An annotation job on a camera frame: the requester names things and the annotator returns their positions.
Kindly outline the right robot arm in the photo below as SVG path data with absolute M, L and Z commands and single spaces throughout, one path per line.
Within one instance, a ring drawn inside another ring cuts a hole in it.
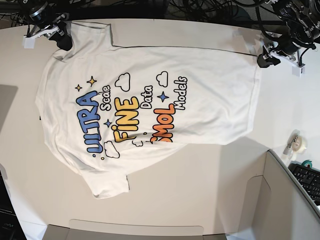
M 46 0 L 20 0 L 18 3 L 28 25 L 22 40 L 25 49 L 33 49 L 36 39 L 42 36 L 56 42 L 61 50 L 69 51 L 72 48 L 73 42 L 66 23 L 68 13 L 57 13 Z

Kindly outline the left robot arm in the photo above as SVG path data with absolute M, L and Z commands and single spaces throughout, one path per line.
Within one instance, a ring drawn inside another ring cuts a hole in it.
M 302 69 L 303 56 L 307 50 L 315 50 L 320 37 L 320 3 L 318 0 L 272 0 L 274 14 L 288 27 L 288 31 L 274 36 L 262 23 L 260 8 L 255 8 L 257 22 L 267 42 L 257 57 L 260 68 L 268 68 L 286 60 Z

